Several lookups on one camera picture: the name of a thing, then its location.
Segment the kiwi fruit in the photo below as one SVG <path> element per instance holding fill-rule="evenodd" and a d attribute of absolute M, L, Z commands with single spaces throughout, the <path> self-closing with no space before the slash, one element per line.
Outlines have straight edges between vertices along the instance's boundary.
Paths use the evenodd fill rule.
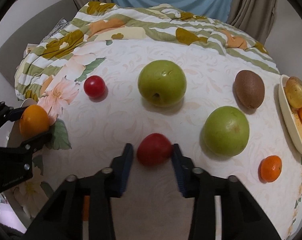
<path fill-rule="evenodd" d="M 239 101 L 249 109 L 257 109 L 264 100 L 265 87 L 262 78 L 250 70 L 241 70 L 235 77 L 235 93 Z"/>

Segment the bed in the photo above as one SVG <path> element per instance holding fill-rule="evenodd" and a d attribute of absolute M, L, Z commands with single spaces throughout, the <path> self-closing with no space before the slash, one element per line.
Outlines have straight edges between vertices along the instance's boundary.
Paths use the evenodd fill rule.
<path fill-rule="evenodd" d="M 157 59 L 177 63 L 187 78 L 184 100 L 168 109 L 149 105 L 137 88 L 141 69 Z M 265 84 L 264 102 L 255 112 L 233 93 L 235 76 L 243 69 Z M 83 91 L 91 75 L 107 84 L 100 100 Z M 33 49 L 16 72 L 17 97 L 31 98 L 48 112 L 54 139 L 34 158 L 43 190 L 33 196 L 34 203 L 25 202 L 23 186 L 8 194 L 32 217 L 69 174 L 91 176 L 120 155 L 125 143 L 137 149 L 145 136 L 159 132 L 211 175 L 238 176 L 286 239 L 302 219 L 302 155 L 279 108 L 279 78 L 261 43 L 219 20 L 169 4 L 121 8 L 89 2 L 70 25 Z M 240 108 L 250 123 L 247 147 L 230 159 L 199 143 L 206 118 L 224 105 Z M 257 171 L 269 155 L 282 158 L 283 171 L 275 182 L 263 184 Z M 193 200 L 181 197 L 170 162 L 146 169 L 134 160 L 127 191 L 112 200 L 112 207 L 118 239 L 187 239 Z M 217 225 L 221 239 L 219 213 Z"/>

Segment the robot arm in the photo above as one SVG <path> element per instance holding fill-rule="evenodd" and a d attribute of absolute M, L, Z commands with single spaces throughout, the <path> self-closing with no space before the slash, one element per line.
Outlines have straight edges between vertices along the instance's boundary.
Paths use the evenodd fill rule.
<path fill-rule="evenodd" d="M 19 120 L 24 108 L 13 109 L 0 103 L 0 128 L 7 122 Z M 23 141 L 17 148 L 0 147 L 0 193 L 32 178 L 32 155 L 51 140 L 52 134 L 41 133 Z"/>
<path fill-rule="evenodd" d="M 21 118 L 25 108 L 0 103 L 0 127 Z M 17 148 L 0 147 L 0 192 L 32 177 L 32 154 L 51 139 L 48 132 L 21 143 Z M 115 240 L 110 198 L 120 198 L 126 189 L 133 160 L 127 144 L 109 167 L 91 177 L 68 176 L 54 192 L 21 240 L 82 239 L 82 210 L 90 196 L 89 238 Z M 215 201 L 221 196 L 222 240 L 280 240 L 276 229 L 259 204 L 236 176 L 211 176 L 173 146 L 172 164 L 183 197 L 194 198 L 189 240 L 215 240 Z"/>

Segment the white plate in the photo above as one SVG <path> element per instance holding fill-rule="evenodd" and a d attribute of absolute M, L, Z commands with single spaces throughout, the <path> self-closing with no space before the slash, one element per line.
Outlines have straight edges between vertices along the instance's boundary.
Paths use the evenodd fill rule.
<path fill-rule="evenodd" d="M 290 105 L 286 99 L 286 95 L 284 92 L 284 87 L 288 79 L 289 77 L 286 75 L 281 75 L 280 77 L 280 85 L 278 86 L 278 100 L 280 101 L 284 121 L 293 141 L 293 144 L 295 145 L 296 149 L 302 154 L 302 139 L 297 130 L 297 126 L 294 121 L 295 117 L 291 111 Z"/>
<path fill-rule="evenodd" d="M 23 101 L 21 107 L 30 106 L 30 105 L 36 105 L 36 101 L 34 101 L 31 98 L 28 98 Z M 20 127 L 19 127 L 20 120 L 17 120 L 14 122 L 13 127 L 11 129 L 9 139 L 7 142 L 7 147 L 19 147 L 21 142 L 24 141 L 21 133 L 20 133 Z M 11 205 L 12 209 L 16 213 L 19 220 L 22 222 L 22 224 L 28 228 L 31 224 L 32 220 L 27 216 L 27 214 L 23 211 L 22 207 L 18 203 L 18 201 L 15 199 L 13 192 L 11 189 L 8 189 L 4 192 L 5 197 L 7 198 L 9 204 Z"/>

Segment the pillow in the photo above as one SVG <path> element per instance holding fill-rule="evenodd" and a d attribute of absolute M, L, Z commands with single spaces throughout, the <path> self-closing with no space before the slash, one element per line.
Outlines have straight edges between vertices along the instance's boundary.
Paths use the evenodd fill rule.
<path fill-rule="evenodd" d="M 60 30 L 67 27 L 70 23 L 67 22 L 64 18 L 60 19 L 59 22 L 55 25 L 55 27 L 50 31 L 50 33 L 45 36 L 40 43 L 47 40 L 48 38 L 52 37 L 54 34 L 58 33 Z"/>

